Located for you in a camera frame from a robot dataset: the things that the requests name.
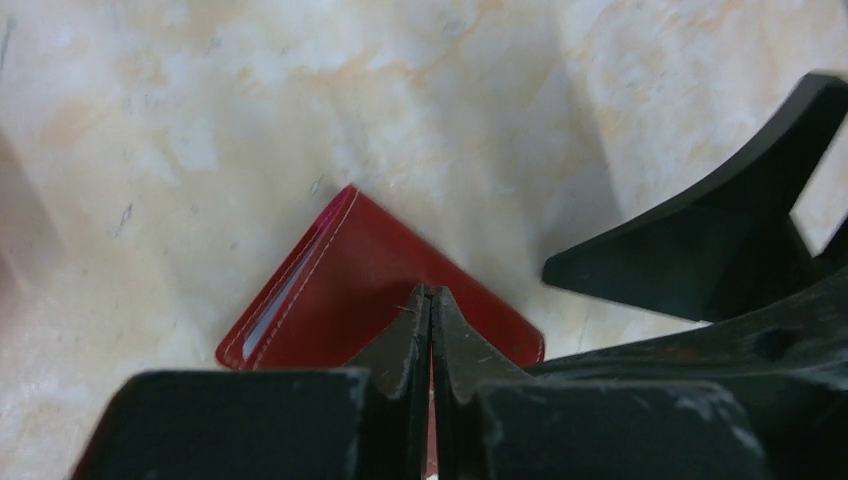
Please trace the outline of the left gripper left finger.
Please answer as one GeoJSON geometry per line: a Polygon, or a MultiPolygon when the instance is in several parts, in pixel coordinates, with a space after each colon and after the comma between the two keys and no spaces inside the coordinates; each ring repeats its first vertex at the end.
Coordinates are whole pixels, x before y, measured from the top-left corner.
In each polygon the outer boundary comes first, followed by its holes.
{"type": "Polygon", "coordinates": [[[344,366],[163,370],[112,397],[75,479],[422,479],[432,293],[344,366]]]}

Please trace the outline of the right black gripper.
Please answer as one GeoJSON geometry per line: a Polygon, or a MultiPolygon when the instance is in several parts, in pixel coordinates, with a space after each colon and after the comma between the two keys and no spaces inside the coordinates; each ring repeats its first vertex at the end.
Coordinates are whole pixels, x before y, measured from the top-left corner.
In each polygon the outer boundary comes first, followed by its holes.
{"type": "Polygon", "coordinates": [[[715,383],[743,407],[775,478],[846,478],[847,226],[813,254],[791,218],[846,117],[846,82],[808,73],[704,179],[549,257],[547,285],[713,324],[530,374],[715,383]]]}

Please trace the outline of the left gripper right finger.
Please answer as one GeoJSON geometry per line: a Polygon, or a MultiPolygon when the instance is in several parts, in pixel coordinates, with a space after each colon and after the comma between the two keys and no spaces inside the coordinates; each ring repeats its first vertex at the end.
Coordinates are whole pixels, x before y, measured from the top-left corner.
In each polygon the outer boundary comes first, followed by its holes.
{"type": "Polygon", "coordinates": [[[431,300],[442,479],[768,479],[736,399],[701,381],[539,380],[431,300]]]}

